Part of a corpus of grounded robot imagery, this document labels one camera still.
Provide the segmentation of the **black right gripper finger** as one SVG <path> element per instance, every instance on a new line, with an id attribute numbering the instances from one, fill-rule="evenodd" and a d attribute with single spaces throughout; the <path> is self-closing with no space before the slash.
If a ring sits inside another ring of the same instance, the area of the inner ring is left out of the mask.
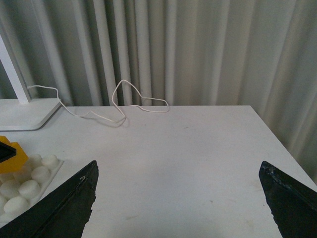
<path id="1" fill-rule="evenodd" d="M 96 200 L 95 160 L 36 205 L 3 226 L 2 238 L 80 238 Z"/>
<path id="2" fill-rule="evenodd" d="M 259 179 L 273 219 L 284 238 L 317 236 L 317 193 L 267 161 Z"/>
<path id="3" fill-rule="evenodd" d="M 16 149 L 10 145 L 0 142 L 0 160 L 6 161 L 16 155 Z"/>

